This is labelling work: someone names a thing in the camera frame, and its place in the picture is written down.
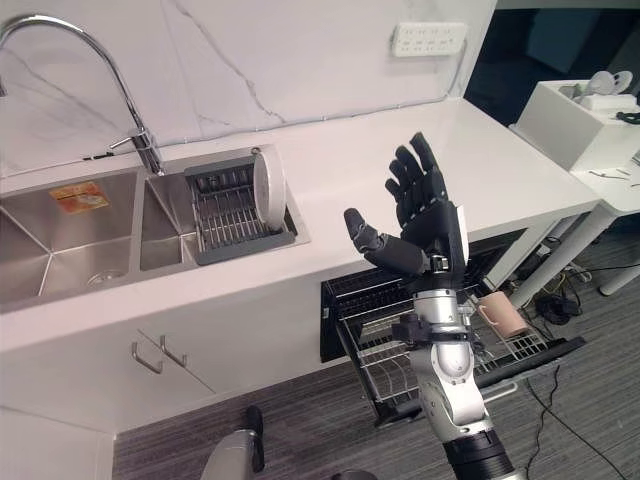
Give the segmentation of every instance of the chrome faucet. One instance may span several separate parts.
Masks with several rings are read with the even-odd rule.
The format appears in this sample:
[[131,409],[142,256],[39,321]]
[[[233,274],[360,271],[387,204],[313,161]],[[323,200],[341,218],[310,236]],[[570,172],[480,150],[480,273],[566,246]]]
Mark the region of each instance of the chrome faucet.
[[[100,45],[100,43],[95,38],[93,38],[81,28],[59,18],[41,15],[38,13],[30,13],[10,18],[0,25],[0,50],[2,50],[11,34],[16,32],[17,30],[20,30],[21,28],[30,27],[32,25],[48,25],[50,27],[56,27],[62,30],[66,30],[67,32],[71,32],[80,37],[81,40],[89,45],[100,56],[104,63],[106,63],[109,67],[109,70],[113,75],[113,79],[118,85],[120,93],[122,94],[122,97],[127,104],[129,113],[131,113],[133,121],[136,124],[136,129],[131,133],[129,137],[114,143],[109,148],[114,149],[131,140],[138,152],[138,155],[140,155],[142,163],[145,167],[147,167],[147,170],[156,175],[164,175],[162,162],[160,160],[160,152],[158,151],[158,146],[153,138],[153,135],[144,125],[144,122],[140,117],[140,113],[138,113],[138,110],[133,103],[131,94],[129,93],[129,90],[124,83],[124,79],[122,78],[122,74],[120,73],[120,70],[118,70],[116,63],[114,62],[113,58],[111,58],[111,55],[109,55],[106,49],[102,45]],[[6,95],[7,91],[0,81],[0,97],[4,97]]]

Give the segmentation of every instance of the robotic hand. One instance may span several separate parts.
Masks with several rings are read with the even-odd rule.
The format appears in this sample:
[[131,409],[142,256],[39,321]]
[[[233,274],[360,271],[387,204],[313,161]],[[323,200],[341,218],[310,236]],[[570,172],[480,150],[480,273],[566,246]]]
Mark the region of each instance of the robotic hand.
[[393,325],[407,343],[420,399],[458,479],[522,479],[509,461],[473,378],[469,312],[458,306],[468,242],[460,208],[447,196],[444,178],[422,133],[404,146],[385,187],[396,200],[400,238],[378,233],[355,209],[344,212],[354,245],[376,266],[409,281],[415,313]]

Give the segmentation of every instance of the black cable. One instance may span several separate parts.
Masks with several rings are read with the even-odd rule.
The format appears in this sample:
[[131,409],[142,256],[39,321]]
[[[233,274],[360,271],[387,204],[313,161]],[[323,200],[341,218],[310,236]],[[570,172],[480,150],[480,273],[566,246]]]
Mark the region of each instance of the black cable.
[[546,320],[543,318],[542,319],[542,326],[543,328],[539,328],[535,323],[533,323],[533,321],[538,318],[538,315],[536,314],[535,317],[532,317],[531,315],[529,315],[529,312],[527,311],[526,308],[520,308],[520,311],[522,313],[524,313],[524,316],[527,317],[527,322],[529,322],[529,325],[531,325],[533,328],[536,329],[536,331],[538,333],[540,333],[540,335],[542,335],[544,337],[544,339],[547,342],[550,342],[551,340],[554,340],[555,337],[553,335],[553,332],[551,330],[549,330],[549,326],[547,325]]
[[576,275],[582,275],[583,273],[586,273],[586,272],[601,272],[603,270],[620,270],[622,268],[633,268],[633,267],[640,267],[640,263],[634,263],[633,265],[621,265],[619,267],[589,268],[589,269],[581,270],[579,272],[573,272],[571,275],[568,275],[568,277],[575,277]]
[[578,292],[576,291],[576,287],[573,285],[573,282],[569,277],[566,277],[566,278],[567,278],[567,284],[569,285],[569,288],[573,292],[573,295],[576,297],[576,303],[578,304],[578,308],[582,307],[582,300],[580,300],[580,295],[578,295]]
[[[618,474],[618,476],[622,479],[622,480],[628,480],[627,477],[624,476],[624,474],[620,471],[620,469],[618,467],[616,467],[614,465],[614,463],[609,460],[602,452],[600,452],[600,450],[598,450],[596,447],[594,447],[591,443],[589,443],[589,441],[587,441],[582,435],[580,435],[578,432],[576,432],[573,428],[571,428],[569,425],[567,425],[565,423],[564,420],[562,420],[560,417],[558,417],[552,410],[551,410],[551,406],[552,406],[552,396],[553,393],[555,392],[555,390],[558,387],[558,371],[560,370],[560,365],[558,365],[556,367],[555,372],[553,372],[553,380],[555,382],[554,384],[554,388],[553,390],[551,390],[551,394],[549,395],[549,406],[545,405],[544,402],[542,400],[540,400],[540,397],[538,396],[538,394],[535,392],[535,390],[533,389],[533,387],[531,386],[531,383],[529,382],[529,379],[526,379],[525,382],[527,384],[527,388],[529,389],[529,392],[531,392],[531,395],[533,395],[533,398],[536,400],[536,402],[538,402],[540,404],[540,406],[542,406],[543,410],[543,414],[546,412],[549,412],[549,415],[551,415],[554,419],[556,419],[558,421],[558,423],[560,423],[560,425],[562,425],[564,428],[566,428],[567,430],[569,430],[569,432],[571,432],[576,438],[578,438],[582,443],[584,443],[587,447],[589,447],[591,450],[593,450],[594,453],[596,453],[600,458],[602,458],[605,462],[607,462],[609,464],[609,466],[615,470],[615,472]],[[537,445],[539,445],[539,438],[536,437],[536,443]],[[530,462],[527,464],[527,479],[529,478],[529,465],[531,463],[531,459]]]
[[530,480],[529,470],[531,469],[531,465],[533,464],[533,461],[536,459],[536,457],[540,453],[540,434],[542,433],[542,430],[544,429],[544,415],[547,412],[551,413],[549,408],[551,408],[553,406],[553,394],[556,393],[556,390],[558,390],[558,371],[559,370],[560,370],[560,365],[558,365],[556,367],[556,370],[553,372],[554,384],[553,384],[553,388],[551,389],[551,392],[549,392],[549,402],[548,402],[549,406],[548,407],[544,403],[542,403],[542,401],[538,398],[538,396],[533,391],[533,388],[531,387],[531,384],[529,383],[529,379],[527,379],[527,388],[531,391],[531,394],[535,396],[536,400],[538,400],[538,402],[543,407],[542,411],[540,412],[540,420],[538,421],[538,429],[536,431],[536,449],[531,454],[531,456],[529,457],[529,461],[527,462],[527,466],[524,468],[525,475],[527,476],[527,480]]

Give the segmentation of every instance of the white cabinet door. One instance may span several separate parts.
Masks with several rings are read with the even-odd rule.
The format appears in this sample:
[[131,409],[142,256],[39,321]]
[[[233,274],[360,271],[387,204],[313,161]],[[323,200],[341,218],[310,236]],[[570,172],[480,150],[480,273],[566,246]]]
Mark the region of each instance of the white cabinet door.
[[140,330],[217,393],[244,392],[322,368],[320,283],[299,280],[154,316]]
[[[131,355],[151,365],[156,374]],[[83,332],[0,356],[0,405],[120,432],[172,415],[212,392],[131,326]]]
[[3,480],[110,480],[113,436],[0,408]]

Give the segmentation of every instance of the kitchen counter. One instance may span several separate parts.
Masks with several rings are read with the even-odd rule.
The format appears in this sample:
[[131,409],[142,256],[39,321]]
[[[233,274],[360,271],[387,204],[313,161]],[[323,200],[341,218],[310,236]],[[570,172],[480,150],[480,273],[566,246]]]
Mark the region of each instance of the kitchen counter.
[[[4,313],[0,351],[206,299],[258,295],[274,282],[309,275],[328,279],[366,268],[342,212],[357,207],[380,231],[399,233],[383,184],[395,149],[419,130],[432,146],[451,199],[465,207],[470,241],[550,223],[598,201],[571,174],[463,99],[165,147],[170,168],[185,157],[275,144],[311,241]],[[0,193],[138,164],[133,153],[30,172],[3,179]]]

